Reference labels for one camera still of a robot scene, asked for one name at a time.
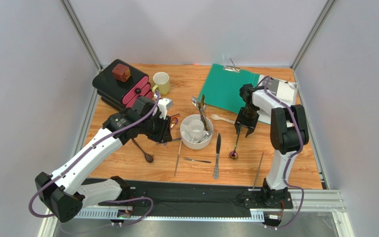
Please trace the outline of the iridescent blue purple spoon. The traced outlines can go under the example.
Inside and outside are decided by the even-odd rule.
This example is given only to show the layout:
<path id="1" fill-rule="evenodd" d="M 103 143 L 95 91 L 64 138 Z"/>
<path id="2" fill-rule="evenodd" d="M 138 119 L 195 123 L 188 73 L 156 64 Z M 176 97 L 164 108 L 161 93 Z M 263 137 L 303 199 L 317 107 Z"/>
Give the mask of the iridescent blue purple spoon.
<path id="1" fill-rule="evenodd" d="M 237 132 L 237 137 L 236 137 L 234 149 L 229 153 L 229 158 L 231 158 L 232 160 L 238 159 L 238 153 L 237 153 L 236 149 L 237 149 L 237 145 L 238 145 L 238 141 L 239 141 L 239 137 L 240 137 L 240 131 L 241 131 L 241 127 L 239 127 L 238 132 Z"/>

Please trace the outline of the silver spoon dark handle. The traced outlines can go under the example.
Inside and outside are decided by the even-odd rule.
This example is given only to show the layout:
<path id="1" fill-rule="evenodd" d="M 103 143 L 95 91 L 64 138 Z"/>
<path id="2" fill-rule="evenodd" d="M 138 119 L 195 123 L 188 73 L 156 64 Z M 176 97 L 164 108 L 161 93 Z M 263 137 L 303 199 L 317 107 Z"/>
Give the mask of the silver spoon dark handle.
<path id="1" fill-rule="evenodd" d="M 199 111 L 199 100 L 196 98 L 196 97 L 194 97 L 194 96 L 192 96 L 191 97 L 191 102 L 194 104 L 194 106 L 198 109 L 198 111 Z"/>

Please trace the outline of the gold spoon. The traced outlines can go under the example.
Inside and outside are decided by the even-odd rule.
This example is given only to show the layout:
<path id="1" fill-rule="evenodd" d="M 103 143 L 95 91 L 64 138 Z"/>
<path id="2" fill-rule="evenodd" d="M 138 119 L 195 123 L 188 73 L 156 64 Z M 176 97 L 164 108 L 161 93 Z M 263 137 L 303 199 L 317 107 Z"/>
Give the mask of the gold spoon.
<path id="1" fill-rule="evenodd" d="M 199 112 L 200 112 L 200 118 L 201 118 L 201 121 L 203 122 L 204 124 L 204 128 L 206 131 L 210 131 L 210 127 L 206 121 L 206 117 L 205 117 L 205 109 L 206 109 L 206 105 L 205 105 L 205 95 L 202 94 L 201 96 L 201 99 L 199 100 Z"/>

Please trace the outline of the silver table knife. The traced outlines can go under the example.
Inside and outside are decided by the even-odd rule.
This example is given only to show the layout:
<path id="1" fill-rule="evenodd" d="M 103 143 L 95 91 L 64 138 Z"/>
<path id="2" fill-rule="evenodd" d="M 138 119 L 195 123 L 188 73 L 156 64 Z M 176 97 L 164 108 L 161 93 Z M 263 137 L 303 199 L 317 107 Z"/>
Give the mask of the silver table knife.
<path id="1" fill-rule="evenodd" d="M 217 142 L 216 142 L 216 158 L 215 158 L 215 166 L 213 171 L 213 178 L 217 180 L 219 178 L 219 159 L 220 159 L 220 150 L 221 150 L 221 134 L 218 133 L 217 135 Z"/>

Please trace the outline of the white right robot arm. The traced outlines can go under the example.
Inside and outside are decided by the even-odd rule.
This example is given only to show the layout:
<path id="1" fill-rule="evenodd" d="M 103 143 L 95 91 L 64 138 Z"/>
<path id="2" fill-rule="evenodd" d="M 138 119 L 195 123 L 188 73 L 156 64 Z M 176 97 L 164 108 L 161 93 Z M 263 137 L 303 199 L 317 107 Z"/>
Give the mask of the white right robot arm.
<path id="1" fill-rule="evenodd" d="M 239 133 L 242 127 L 247 135 L 254 132 L 260 110 L 270 116 L 270 141 L 274 156 L 270 172 L 264 179 L 260 201 L 264 206 L 274 207 L 289 198 L 288 177 L 297 155 L 309 141 L 305 109 L 302 105 L 287 105 L 264 86 L 244 84 L 239 95 L 245 102 L 241 107 L 234 127 Z"/>

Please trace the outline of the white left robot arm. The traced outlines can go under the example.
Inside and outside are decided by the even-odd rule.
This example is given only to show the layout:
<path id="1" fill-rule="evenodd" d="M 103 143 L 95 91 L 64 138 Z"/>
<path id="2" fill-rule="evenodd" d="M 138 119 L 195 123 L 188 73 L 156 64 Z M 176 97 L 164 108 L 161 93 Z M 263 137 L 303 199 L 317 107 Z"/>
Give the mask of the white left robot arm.
<path id="1" fill-rule="evenodd" d="M 72 159 L 50 174 L 35 178 L 37 194 L 61 223 L 73 219 L 84 207 L 131 197 L 130 186 L 120 177 L 87 184 L 83 182 L 110 154 L 143 134 L 156 143 L 172 141 L 169 98 L 139 97 L 131 108 L 109 116 L 92 140 Z"/>

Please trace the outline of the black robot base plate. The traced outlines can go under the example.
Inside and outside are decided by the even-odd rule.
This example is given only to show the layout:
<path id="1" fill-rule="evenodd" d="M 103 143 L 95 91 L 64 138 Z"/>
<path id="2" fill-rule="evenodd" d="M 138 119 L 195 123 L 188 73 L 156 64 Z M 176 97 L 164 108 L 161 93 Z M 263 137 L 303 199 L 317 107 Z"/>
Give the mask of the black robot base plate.
<path id="1" fill-rule="evenodd" d="M 292 198 L 274 207 L 260 201 L 262 189 L 252 191 L 247 186 L 184 184 L 131 181 L 125 198 L 149 197 L 154 206 L 149 216 L 154 217 L 234 217 L 251 215 L 251 209 L 293 209 Z"/>

